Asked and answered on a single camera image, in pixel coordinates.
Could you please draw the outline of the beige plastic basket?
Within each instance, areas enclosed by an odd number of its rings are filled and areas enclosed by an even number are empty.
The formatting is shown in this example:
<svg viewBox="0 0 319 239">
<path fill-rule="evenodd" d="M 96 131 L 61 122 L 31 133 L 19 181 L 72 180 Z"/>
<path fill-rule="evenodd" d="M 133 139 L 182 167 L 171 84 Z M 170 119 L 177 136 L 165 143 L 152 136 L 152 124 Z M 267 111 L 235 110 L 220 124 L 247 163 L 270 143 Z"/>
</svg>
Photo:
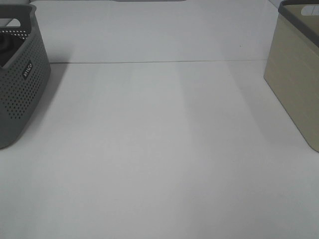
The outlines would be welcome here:
<svg viewBox="0 0 319 239">
<path fill-rule="evenodd" d="M 302 10 L 317 0 L 283 0 L 264 79 L 310 148 L 319 149 L 319 17 Z"/>
</svg>

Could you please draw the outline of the grey perforated plastic basket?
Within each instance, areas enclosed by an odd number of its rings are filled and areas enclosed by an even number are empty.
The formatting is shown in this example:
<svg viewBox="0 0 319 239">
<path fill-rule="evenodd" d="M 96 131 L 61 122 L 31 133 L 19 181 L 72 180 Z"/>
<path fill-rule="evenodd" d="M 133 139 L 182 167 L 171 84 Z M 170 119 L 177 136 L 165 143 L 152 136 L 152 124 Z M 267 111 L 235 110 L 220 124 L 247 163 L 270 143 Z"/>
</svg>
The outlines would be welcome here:
<svg viewBox="0 0 319 239">
<path fill-rule="evenodd" d="M 31 4 L 1 4 L 1 18 L 19 26 L 0 28 L 0 147 L 17 141 L 48 83 L 51 67 Z"/>
</svg>

